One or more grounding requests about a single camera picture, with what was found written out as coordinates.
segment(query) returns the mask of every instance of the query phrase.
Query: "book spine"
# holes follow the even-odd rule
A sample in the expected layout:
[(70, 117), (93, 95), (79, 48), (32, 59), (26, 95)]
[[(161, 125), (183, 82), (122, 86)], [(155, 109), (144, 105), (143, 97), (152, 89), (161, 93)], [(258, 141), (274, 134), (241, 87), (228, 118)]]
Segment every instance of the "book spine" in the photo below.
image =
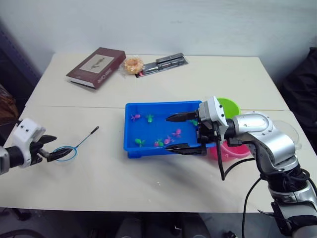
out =
[(125, 59), (125, 53), (123, 53), (120, 57), (118, 57), (118, 58), (111, 64), (111, 66), (106, 67), (106, 68), (104, 69), (104, 71), (102, 72), (101, 76), (100, 76), (97, 80), (94, 81), (94, 83), (93, 83), (94, 87), (95, 87), (96, 89), (99, 88), (99, 87), (102, 85), (102, 83), (103, 83), (106, 79), (108, 79), (108, 78), (112, 75), (112, 73), (113, 73), (114, 71), (116, 71), (116, 70), (119, 68), (120, 64), (124, 61), (124, 59)]

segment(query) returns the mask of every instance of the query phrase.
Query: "white wall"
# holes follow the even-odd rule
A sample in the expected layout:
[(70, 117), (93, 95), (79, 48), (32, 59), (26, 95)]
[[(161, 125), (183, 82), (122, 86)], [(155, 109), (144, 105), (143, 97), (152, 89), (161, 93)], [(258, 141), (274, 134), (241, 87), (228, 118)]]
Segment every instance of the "white wall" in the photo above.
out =
[(1, 0), (0, 21), (43, 73), (54, 52), (259, 56), (277, 81), (316, 45), (316, 0)]

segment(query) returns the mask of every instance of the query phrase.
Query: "toy fish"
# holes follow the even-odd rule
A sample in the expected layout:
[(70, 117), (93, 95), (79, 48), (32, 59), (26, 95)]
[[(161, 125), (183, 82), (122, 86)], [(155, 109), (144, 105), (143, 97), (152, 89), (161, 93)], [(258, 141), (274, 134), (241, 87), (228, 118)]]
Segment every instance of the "toy fish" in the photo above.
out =
[(198, 126), (198, 121), (196, 120), (189, 120), (189, 122), (191, 122), (194, 126)]
[(156, 140), (155, 142), (154, 142), (154, 146), (155, 147), (162, 147), (162, 146), (164, 146), (164, 144), (163, 144), (163, 142), (162, 142), (162, 139), (158, 139), (158, 140)]
[(170, 142), (174, 142), (174, 140), (172, 138), (170, 138), (170, 136), (168, 135), (167, 138), (164, 140), (164, 144), (167, 145)]
[(141, 117), (140, 114), (131, 115), (131, 120), (135, 121), (136, 119), (139, 119)]
[(151, 123), (151, 122), (153, 122), (153, 115), (151, 115), (151, 114), (149, 114), (149, 115), (147, 115), (146, 116), (146, 118), (148, 119), (148, 123)]
[(182, 133), (182, 130), (177, 129), (174, 133), (172, 133), (172, 135), (179, 138), (179, 137), (181, 137), (181, 135), (180, 135), (181, 133)]
[(144, 145), (144, 143), (145, 143), (145, 140), (141, 140), (141, 139), (139, 139), (139, 138), (136, 138), (136, 139), (134, 140), (134, 142), (135, 142), (136, 144), (138, 144), (140, 147), (142, 147), (142, 145)]

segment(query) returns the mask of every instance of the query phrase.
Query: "black bag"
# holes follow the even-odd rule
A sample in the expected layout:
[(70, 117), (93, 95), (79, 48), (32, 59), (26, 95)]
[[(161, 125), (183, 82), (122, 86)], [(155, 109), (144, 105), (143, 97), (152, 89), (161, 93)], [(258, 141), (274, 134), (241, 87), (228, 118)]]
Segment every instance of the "black bag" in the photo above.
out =
[(280, 92), (317, 153), (317, 48), (286, 77)]

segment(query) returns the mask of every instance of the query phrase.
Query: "blue plastic tray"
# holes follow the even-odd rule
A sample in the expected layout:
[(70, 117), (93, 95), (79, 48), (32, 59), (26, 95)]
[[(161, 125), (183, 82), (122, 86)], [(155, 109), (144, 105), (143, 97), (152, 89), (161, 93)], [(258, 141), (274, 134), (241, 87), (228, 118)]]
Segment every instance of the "blue plastic tray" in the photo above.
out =
[[(129, 158), (140, 158), (148, 155), (174, 154), (163, 147), (155, 147), (154, 142), (162, 142), (169, 135), (174, 142), (171, 144), (188, 143), (190, 146), (199, 146), (196, 137), (196, 126), (189, 121), (169, 122), (165, 119), (175, 113), (192, 112), (198, 109), (201, 101), (169, 102), (169, 103), (128, 103), (125, 105), (124, 142), (123, 148), (128, 152)], [(141, 118), (133, 121), (131, 115), (140, 114)], [(148, 123), (147, 115), (153, 115), (153, 122)], [(177, 129), (181, 129), (181, 137), (172, 136)], [(135, 139), (145, 140), (140, 147)]]

